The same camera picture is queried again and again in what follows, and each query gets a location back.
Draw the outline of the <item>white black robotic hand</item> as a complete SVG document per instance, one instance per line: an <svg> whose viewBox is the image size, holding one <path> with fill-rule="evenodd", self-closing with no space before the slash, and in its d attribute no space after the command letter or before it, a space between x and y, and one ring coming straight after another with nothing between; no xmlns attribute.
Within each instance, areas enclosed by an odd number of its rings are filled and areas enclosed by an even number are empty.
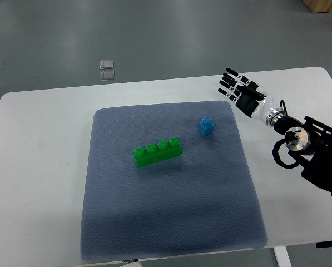
<svg viewBox="0 0 332 267"><path fill-rule="evenodd" d="M284 108L275 104L272 96L260 85L230 68L225 70L219 84L218 91L250 118L272 126L276 117L286 115Z"/></svg>

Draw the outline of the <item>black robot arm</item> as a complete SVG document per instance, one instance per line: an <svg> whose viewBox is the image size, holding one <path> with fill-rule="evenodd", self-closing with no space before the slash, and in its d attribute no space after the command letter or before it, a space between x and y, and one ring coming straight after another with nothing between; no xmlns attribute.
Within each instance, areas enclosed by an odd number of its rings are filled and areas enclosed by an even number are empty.
<svg viewBox="0 0 332 267"><path fill-rule="evenodd" d="M332 198L332 127L309 116L304 123L288 116L283 100L280 108L284 113L277 114L272 125L284 137L272 149L274 161L285 169L301 166L301 176Z"/></svg>

